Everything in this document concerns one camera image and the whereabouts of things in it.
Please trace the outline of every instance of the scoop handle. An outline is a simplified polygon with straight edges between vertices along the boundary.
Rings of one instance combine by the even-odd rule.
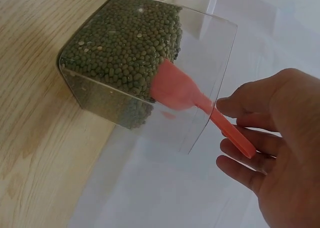
[[[256,154],[253,144],[216,108],[213,109],[210,119],[246,157],[251,159]]]

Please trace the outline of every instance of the pink plastic scoop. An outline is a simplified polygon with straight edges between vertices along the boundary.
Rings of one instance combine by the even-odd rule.
[[[252,158],[255,155],[253,144],[213,108],[213,103],[201,93],[195,82],[169,60],[165,60],[158,67],[158,73],[151,83],[150,94],[156,101],[176,111],[199,107],[206,114],[211,114],[210,119],[246,157]]]

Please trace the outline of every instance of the wooden table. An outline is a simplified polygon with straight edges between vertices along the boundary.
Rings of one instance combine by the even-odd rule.
[[[64,228],[113,124],[80,109],[60,48],[106,0],[0,0],[0,228]]]

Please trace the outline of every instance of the finger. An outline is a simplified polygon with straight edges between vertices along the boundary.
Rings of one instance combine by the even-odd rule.
[[[270,132],[278,132],[269,113],[250,113],[240,116],[236,120],[241,127],[261,128]]]
[[[234,144],[232,144],[229,139],[222,140],[220,147],[221,151],[231,158],[246,164],[265,175],[270,173],[276,164],[276,159],[274,157],[268,156],[264,153],[256,153],[251,159],[247,158],[234,146]]]
[[[276,75],[256,82],[249,82],[239,87],[229,98],[217,101],[218,110],[229,117],[240,117],[244,114],[268,113],[270,103],[277,99],[276,94],[291,80],[304,74],[296,69],[285,69]]]
[[[277,157],[280,147],[284,144],[283,139],[276,135],[239,126],[235,127],[253,144],[257,151],[261,153]]]
[[[261,185],[266,177],[264,174],[253,171],[226,156],[219,156],[216,160],[216,165],[229,177],[248,187],[256,195],[259,194]]]

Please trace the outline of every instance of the hand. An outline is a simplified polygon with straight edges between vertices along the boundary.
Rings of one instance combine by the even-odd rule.
[[[244,84],[217,108],[237,118],[238,129],[258,151],[250,160],[225,139],[221,150],[233,159],[218,157],[218,167],[257,195],[270,227],[319,228],[320,80],[286,69]]]

